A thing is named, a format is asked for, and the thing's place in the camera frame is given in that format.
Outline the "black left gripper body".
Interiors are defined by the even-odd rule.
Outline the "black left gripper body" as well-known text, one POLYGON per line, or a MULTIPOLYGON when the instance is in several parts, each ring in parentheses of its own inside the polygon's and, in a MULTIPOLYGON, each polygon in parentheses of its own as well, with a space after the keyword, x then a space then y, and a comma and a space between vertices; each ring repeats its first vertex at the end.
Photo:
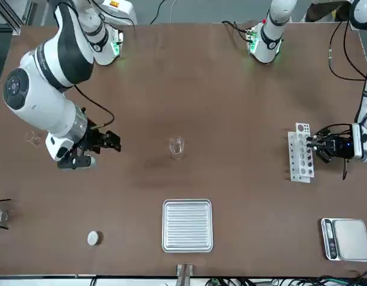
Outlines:
POLYGON ((351 159, 354 157, 354 144, 351 136, 333 135, 331 137, 333 157, 351 159))

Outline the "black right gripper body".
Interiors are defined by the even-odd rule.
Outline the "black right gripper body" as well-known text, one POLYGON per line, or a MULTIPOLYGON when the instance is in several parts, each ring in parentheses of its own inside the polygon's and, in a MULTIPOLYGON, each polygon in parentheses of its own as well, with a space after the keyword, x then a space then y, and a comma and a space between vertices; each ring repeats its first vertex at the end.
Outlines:
POLYGON ((81 154, 86 152, 100 154, 101 149, 105 147, 105 139, 107 136, 99 129, 94 129, 95 126, 96 124, 88 119, 85 134, 81 139, 81 154))

